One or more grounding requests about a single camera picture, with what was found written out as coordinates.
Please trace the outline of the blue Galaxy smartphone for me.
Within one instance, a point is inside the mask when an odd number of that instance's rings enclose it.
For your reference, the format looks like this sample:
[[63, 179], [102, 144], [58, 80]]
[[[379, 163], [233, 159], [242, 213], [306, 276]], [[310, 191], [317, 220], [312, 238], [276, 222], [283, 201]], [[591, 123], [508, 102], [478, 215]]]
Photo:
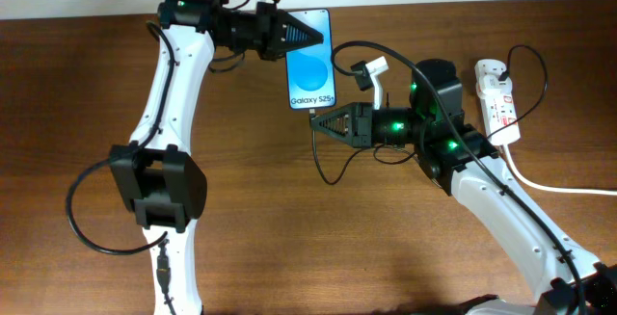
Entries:
[[336, 104], [336, 92], [335, 71], [331, 61], [330, 13], [327, 9], [318, 9], [290, 14], [320, 32], [323, 42], [286, 54], [289, 107], [292, 110], [333, 107]]

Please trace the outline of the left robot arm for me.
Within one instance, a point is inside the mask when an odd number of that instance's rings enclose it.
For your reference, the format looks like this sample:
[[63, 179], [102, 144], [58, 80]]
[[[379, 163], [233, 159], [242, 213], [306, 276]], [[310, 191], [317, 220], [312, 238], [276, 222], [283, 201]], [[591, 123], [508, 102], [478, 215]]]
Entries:
[[157, 314], [201, 314], [195, 234], [207, 180], [191, 157], [191, 133], [203, 78], [217, 48], [253, 50], [265, 61], [323, 42], [323, 35], [256, 0], [255, 11], [229, 0], [164, 0], [152, 23], [158, 63], [144, 114], [126, 145], [110, 151], [110, 168], [126, 209], [147, 240]]

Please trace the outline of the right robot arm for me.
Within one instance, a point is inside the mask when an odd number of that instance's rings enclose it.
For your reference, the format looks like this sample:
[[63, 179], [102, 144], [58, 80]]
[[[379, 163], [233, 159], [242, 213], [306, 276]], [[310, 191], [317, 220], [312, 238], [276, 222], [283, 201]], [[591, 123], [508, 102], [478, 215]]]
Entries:
[[464, 312], [613, 314], [616, 269], [606, 266], [560, 229], [515, 180], [491, 142], [464, 122], [462, 83], [453, 63], [419, 62], [407, 107], [353, 102], [310, 114], [314, 132], [359, 150], [414, 148], [426, 176], [488, 229], [529, 286], [534, 306], [490, 296]]

